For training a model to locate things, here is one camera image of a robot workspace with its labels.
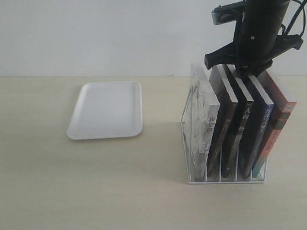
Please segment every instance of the white book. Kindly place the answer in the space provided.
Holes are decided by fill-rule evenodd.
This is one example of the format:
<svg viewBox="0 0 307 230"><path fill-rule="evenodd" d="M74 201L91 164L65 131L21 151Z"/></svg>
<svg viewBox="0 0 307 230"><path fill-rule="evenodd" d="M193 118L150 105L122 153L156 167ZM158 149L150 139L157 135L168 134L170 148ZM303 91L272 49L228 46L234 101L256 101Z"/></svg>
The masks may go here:
<svg viewBox="0 0 307 230"><path fill-rule="evenodd" d="M202 65L191 64L191 100L187 106L185 137L194 181L203 181L220 103Z"/></svg>

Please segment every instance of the black book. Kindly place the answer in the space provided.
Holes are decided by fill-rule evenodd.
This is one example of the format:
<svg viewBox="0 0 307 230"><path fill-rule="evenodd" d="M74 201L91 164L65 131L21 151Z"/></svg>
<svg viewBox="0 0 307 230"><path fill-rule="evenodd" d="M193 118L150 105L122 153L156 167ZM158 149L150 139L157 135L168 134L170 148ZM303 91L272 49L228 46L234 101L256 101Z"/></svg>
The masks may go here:
<svg viewBox="0 0 307 230"><path fill-rule="evenodd" d="M233 66L223 65L230 85L232 86L238 105L234 117L230 122L227 134L223 142L222 151L222 176L228 177L231 167L235 165L236 153L245 129L254 100L243 81L236 75Z"/></svg>
<svg viewBox="0 0 307 230"><path fill-rule="evenodd" d="M238 103L222 65L213 67L209 82L219 100L220 109L217 115L207 160L208 177L211 176L218 156L220 155L222 143Z"/></svg>
<svg viewBox="0 0 307 230"><path fill-rule="evenodd" d="M247 178L257 157L274 103L255 76L249 76L245 85L254 99L239 147L242 176Z"/></svg>

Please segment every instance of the book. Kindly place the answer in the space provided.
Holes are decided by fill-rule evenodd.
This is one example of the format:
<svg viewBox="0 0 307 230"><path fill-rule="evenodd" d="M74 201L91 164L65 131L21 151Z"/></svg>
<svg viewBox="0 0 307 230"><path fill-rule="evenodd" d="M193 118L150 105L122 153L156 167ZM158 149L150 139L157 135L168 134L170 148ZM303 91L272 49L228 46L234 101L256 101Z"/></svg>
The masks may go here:
<svg viewBox="0 0 307 230"><path fill-rule="evenodd" d="M220 102L212 142L207 160L207 176L210 177L220 155L220 149L229 124L233 118L238 100L233 91L222 65L214 66L209 82Z"/></svg>
<svg viewBox="0 0 307 230"><path fill-rule="evenodd" d="M254 100L243 81L236 75L234 66L223 65L223 68L238 99L237 108L223 142L222 177L228 177L231 167L236 162L237 150Z"/></svg>
<svg viewBox="0 0 307 230"><path fill-rule="evenodd" d="M254 104L239 146L239 162L244 178L251 176L250 173L274 106L255 76L249 76L246 80L244 83L254 99Z"/></svg>
<svg viewBox="0 0 307 230"><path fill-rule="evenodd" d="M191 165L191 180L202 182L220 103L204 68L199 64L191 64L190 85L190 100L184 124L190 153L188 165Z"/></svg>
<svg viewBox="0 0 307 230"><path fill-rule="evenodd" d="M274 108L253 166L253 177L257 177L259 174L297 103L296 99L272 70L268 69L262 72L257 79L274 102Z"/></svg>

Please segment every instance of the white wall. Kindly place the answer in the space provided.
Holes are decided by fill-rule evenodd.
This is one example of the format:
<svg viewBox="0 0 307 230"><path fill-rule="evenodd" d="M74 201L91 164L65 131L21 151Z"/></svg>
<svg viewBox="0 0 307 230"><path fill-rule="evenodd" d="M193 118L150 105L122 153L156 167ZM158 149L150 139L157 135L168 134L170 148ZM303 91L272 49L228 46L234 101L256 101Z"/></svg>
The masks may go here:
<svg viewBox="0 0 307 230"><path fill-rule="evenodd" d="M234 1L1 0L0 76L187 76L231 41L234 23L213 26L211 10ZM307 75L306 54L307 43L275 71Z"/></svg>

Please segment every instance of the red book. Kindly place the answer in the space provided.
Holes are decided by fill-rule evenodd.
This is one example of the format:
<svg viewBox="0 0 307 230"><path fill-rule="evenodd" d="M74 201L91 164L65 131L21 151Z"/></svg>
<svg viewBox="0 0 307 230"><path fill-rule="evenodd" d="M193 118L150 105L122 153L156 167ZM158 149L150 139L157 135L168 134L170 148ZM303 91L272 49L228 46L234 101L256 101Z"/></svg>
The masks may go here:
<svg viewBox="0 0 307 230"><path fill-rule="evenodd" d="M261 73L257 78L274 102L274 108L253 166L253 177L258 176L297 103L283 82L270 69Z"/></svg>

